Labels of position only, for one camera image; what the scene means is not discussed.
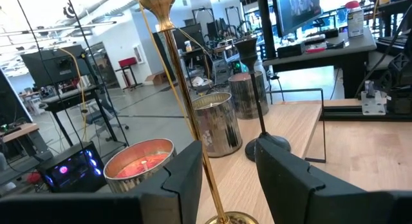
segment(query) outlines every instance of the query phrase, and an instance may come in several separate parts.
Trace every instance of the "black candle holder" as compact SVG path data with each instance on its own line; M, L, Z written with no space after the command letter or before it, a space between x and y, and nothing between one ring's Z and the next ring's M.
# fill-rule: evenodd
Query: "black candle holder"
M256 83L255 77L255 69L254 65L258 60L258 55L256 53L256 38L242 38L242 40L236 42L234 45L239 51L240 61L248 68L250 79L252 81L253 92L255 95L256 106L257 106L257 113L259 115L260 127L262 133L259 135L257 139L264 139L270 143L275 144L278 147L286 149L290 151L290 144L287 139L280 137L280 136L272 136L268 132L266 132L265 121L263 120L263 113L262 107L259 101L259 91L258 85ZM250 141L245 147L245 154L249 160L255 162L255 146L256 140L254 139Z

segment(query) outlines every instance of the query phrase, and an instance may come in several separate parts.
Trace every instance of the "concrete floor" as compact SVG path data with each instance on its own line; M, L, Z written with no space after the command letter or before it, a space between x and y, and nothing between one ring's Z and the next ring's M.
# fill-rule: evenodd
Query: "concrete floor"
M342 71L339 72L340 75L338 76L333 99L344 98L342 80L339 79L341 78L341 73ZM327 100L330 99L333 91L336 70L333 67L313 68L279 73L279 76L283 89L323 88L324 99ZM272 90L280 89L277 81L272 81L271 84ZM120 122L130 127L129 130L124 130L130 145L152 138L168 138L173 141L177 151L180 152L192 142L191 134L184 119L173 117L182 116L182 113L172 90L167 89L168 87L168 84L163 84L161 86L142 86L133 91L123 92L121 89L111 89L109 91L115 107L120 110L118 114ZM287 101L320 99L321 96L318 91L285 93L285 100ZM281 94L273 95L273 100L274 103L282 101ZM77 130L77 134L82 138L84 129L79 107L72 107L67 112ZM79 138L76 132L74 132L65 112L60 112L58 116L70 134L72 142L74 144L78 143ZM48 143L54 154L59 154L68 148L68 143L60 133L59 127L55 124L51 114L43 113L33 117L33 121L39 125L44 141ZM111 120L112 124L116 122L116 119ZM92 140L97 147L100 146L100 155L105 156L121 146L121 144L116 144L113 141L106 142L105 137L109 137L109 134L106 132L103 132L100 138L90 139L95 134L95 131L96 127L94 125L87 126L87 140ZM121 130L114 128L114 131L119 141L125 142L125 137Z

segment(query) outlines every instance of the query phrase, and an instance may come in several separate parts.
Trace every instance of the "gold candlestick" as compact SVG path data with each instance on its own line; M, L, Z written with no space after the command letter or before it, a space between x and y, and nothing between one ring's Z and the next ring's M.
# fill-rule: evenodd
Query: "gold candlestick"
M152 12L158 19L158 22L160 25L160 32L163 32L165 35L165 40L166 40L167 48L170 53L171 61L172 61L173 66L176 69L176 75L177 75L177 79L179 82L179 87L182 92L183 101L185 103L187 116L189 117L190 125L194 133L194 137L196 140L202 140L198 121L196 120L196 115L193 109L192 100L189 94L189 90L187 88L186 79L183 74L182 67L180 66L180 57L178 54L176 42L174 40L174 36L172 32L172 30L174 29L174 25L170 20L170 11L171 11L172 5L175 2L175 0L138 0L138 1L140 5L142 5L144 8ZM203 168L205 170L205 174L206 174L207 182L209 184L209 188L211 190L213 202L216 207L216 211L218 213L216 217L213 217L209 221L207 221L207 224L209 223L257 224L258 222L254 218L249 216L248 214L244 214L242 212L228 212L228 213L224 212L223 205L221 203L219 192L218 192L218 186L216 185L216 181L213 176L211 162L209 160L209 156L207 154L207 150L204 145L202 147L202 151L203 151Z

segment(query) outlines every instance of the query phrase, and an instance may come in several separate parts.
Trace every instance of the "brass pole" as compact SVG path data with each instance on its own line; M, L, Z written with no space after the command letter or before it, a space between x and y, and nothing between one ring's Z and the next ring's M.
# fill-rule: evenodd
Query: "brass pole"
M187 88L187 82L185 75L183 74L182 66L180 65L180 57L177 50L176 42L174 41L172 30L165 30L161 31L165 35L166 45L169 49L170 58L172 61L173 66L176 68L176 75L179 82L180 90L182 91L183 101L186 106L187 116L189 117L192 130L196 136L196 140L201 140L201 133L200 128L198 125L198 121L196 120L196 115L194 114L194 108L191 100L191 96L189 93L189 89ZM211 189L212 197L214 205L216 206L216 211L218 212L219 223L228 223L229 220L225 215L225 211L223 210L223 205L221 204L218 186L216 185L216 181L214 180L213 172L212 172L212 165L209 160L209 155L207 154L206 147L202 144L202 151L203 151L203 168L205 169L205 174L207 178L207 183Z

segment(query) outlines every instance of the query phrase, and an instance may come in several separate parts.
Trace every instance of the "red candle wax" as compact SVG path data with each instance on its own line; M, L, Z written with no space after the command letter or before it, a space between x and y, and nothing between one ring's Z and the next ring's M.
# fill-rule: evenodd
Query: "red candle wax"
M138 175L140 173L144 173L146 172L145 166L147 167L147 170L150 170L156 167L164 159L166 159L167 156L169 156L169 154L164 153L164 154L145 156L143 158L137 159L134 162L131 162L128 166L124 167L115 176L115 178L126 178L130 176Z

